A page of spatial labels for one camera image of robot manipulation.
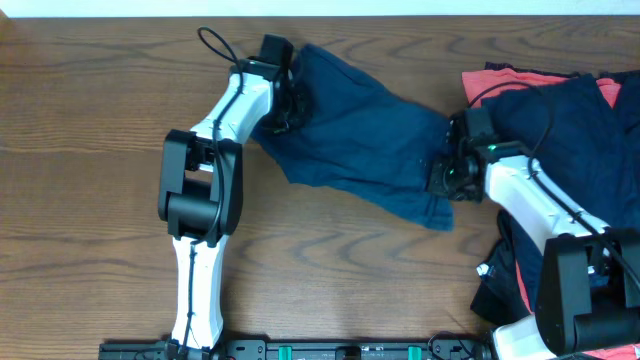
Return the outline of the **dark blue denim shorts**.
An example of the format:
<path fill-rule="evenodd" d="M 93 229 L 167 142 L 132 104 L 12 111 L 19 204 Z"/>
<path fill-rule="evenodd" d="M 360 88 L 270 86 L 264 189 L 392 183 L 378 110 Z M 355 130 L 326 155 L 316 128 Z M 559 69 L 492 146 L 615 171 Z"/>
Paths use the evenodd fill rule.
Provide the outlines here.
<path fill-rule="evenodd" d="M 289 182 L 351 193 L 427 229 L 453 229 L 449 200 L 427 191 L 434 161 L 451 152 L 445 115 L 313 44 L 299 51 L 294 74 L 310 95 L 309 120 L 282 135 L 253 132 Z"/>

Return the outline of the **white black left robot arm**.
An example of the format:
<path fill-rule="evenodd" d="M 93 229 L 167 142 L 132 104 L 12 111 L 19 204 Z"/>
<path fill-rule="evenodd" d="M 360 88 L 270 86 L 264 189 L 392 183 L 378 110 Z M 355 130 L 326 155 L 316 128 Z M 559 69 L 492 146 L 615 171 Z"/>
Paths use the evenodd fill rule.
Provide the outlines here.
<path fill-rule="evenodd" d="M 243 60 L 211 111 L 163 144 L 158 215 L 168 228 L 178 267 L 176 321 L 170 345 L 179 357 L 210 354 L 224 320 L 225 247 L 243 206 L 243 147 L 257 128 L 286 133 L 305 118 L 305 90 L 289 63 Z"/>

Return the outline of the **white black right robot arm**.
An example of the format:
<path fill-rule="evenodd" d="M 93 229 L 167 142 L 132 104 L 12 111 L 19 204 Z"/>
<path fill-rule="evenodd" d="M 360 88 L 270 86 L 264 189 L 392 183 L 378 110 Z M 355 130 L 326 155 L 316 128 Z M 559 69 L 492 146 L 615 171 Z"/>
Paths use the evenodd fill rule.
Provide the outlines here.
<path fill-rule="evenodd" d="M 519 142 L 462 141 L 428 190 L 501 205 L 543 257 L 532 314 L 491 335 L 496 359 L 553 359 L 639 342 L 639 235 L 589 214 Z"/>

